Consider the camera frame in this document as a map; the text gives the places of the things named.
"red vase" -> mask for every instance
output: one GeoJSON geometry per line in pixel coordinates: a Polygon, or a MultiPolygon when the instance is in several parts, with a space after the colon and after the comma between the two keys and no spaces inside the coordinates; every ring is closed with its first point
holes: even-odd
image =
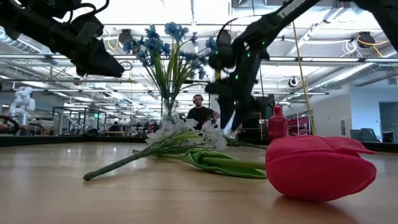
{"type": "Polygon", "coordinates": [[[287,136],[287,118],[282,114],[282,107],[275,106],[274,114],[268,120],[268,140],[287,136]]]}

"chair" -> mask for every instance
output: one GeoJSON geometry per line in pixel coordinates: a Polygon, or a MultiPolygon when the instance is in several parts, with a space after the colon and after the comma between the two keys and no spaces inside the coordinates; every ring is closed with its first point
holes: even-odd
{"type": "Polygon", "coordinates": [[[365,137],[365,141],[367,142],[380,142],[377,137],[376,134],[374,133],[373,129],[371,128],[361,128],[362,132],[363,132],[363,136],[365,137]]]}
{"type": "Polygon", "coordinates": [[[352,139],[355,139],[358,141],[365,141],[365,136],[364,136],[362,130],[351,129],[349,132],[351,134],[352,139]]]}

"headphones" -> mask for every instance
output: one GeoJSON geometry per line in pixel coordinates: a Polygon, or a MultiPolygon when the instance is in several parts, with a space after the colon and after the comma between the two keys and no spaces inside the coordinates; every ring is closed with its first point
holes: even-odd
{"type": "Polygon", "coordinates": [[[192,102],[195,103],[195,97],[200,96],[200,99],[203,101],[203,96],[201,96],[201,94],[196,94],[195,96],[193,96],[192,98],[192,102]]]}

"glass vase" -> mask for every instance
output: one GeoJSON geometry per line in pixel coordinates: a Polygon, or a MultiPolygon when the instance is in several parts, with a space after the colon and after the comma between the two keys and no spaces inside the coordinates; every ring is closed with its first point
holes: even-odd
{"type": "Polygon", "coordinates": [[[180,119],[177,112],[178,101],[177,100],[165,100],[163,103],[163,114],[160,119],[160,128],[165,121],[170,121],[172,124],[176,124],[180,119]]]}

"desk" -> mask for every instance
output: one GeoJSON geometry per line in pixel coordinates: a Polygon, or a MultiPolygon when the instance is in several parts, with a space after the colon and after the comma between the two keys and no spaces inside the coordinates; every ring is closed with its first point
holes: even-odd
{"type": "MultiPolygon", "coordinates": [[[[282,197],[267,180],[204,172],[145,158],[90,182],[85,173],[146,144],[69,143],[0,149],[2,224],[393,224],[398,218],[398,156],[364,156],[377,179],[359,194],[330,203],[282,197]]],[[[264,151],[224,151],[263,161],[264,151]]]]}
{"type": "Polygon", "coordinates": [[[102,131],[99,133],[100,136],[110,136],[110,135],[115,135],[115,136],[125,136],[128,134],[125,131],[102,131]]]}

